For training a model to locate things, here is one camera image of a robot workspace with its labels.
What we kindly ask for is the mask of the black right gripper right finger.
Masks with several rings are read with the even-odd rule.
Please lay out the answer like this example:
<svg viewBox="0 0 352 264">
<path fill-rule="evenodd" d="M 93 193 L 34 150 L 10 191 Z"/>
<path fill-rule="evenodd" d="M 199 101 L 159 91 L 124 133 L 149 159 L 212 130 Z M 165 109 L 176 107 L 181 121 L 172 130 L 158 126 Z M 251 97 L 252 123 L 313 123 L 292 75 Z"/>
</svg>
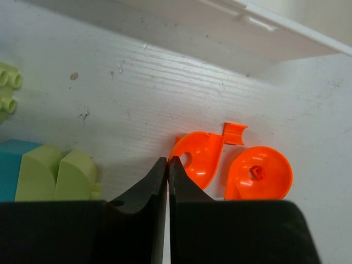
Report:
<svg viewBox="0 0 352 264">
<path fill-rule="evenodd" d="M 168 169 L 171 263 L 220 263 L 201 219 L 214 199 L 188 177 L 179 157 L 171 158 Z"/>
</svg>

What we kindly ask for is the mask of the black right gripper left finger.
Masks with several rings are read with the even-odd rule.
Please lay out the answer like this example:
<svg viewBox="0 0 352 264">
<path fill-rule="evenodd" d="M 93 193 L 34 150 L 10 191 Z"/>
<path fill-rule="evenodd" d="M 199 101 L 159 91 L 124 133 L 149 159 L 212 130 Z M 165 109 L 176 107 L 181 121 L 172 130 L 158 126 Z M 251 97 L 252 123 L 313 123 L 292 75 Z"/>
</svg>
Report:
<svg viewBox="0 0 352 264">
<path fill-rule="evenodd" d="M 167 160 L 160 157 L 146 176 L 106 204 L 99 263 L 162 263 L 166 200 Z"/>
</svg>

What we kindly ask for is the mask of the orange round lego piece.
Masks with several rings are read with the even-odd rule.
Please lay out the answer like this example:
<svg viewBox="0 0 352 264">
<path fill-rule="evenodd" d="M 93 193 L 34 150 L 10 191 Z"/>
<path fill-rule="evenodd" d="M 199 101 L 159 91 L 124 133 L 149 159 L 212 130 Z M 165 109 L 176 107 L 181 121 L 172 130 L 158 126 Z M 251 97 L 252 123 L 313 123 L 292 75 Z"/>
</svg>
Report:
<svg viewBox="0 0 352 264">
<path fill-rule="evenodd" d="M 231 163 L 225 200 L 280 200 L 290 191 L 293 171 L 277 150 L 256 146 L 244 150 Z"/>
<path fill-rule="evenodd" d="M 216 174 L 223 146 L 243 146 L 243 132 L 247 128 L 246 125 L 225 122 L 221 135 L 196 131 L 177 136 L 168 160 L 174 156 L 189 156 L 184 166 L 186 174 L 204 190 Z"/>
</svg>

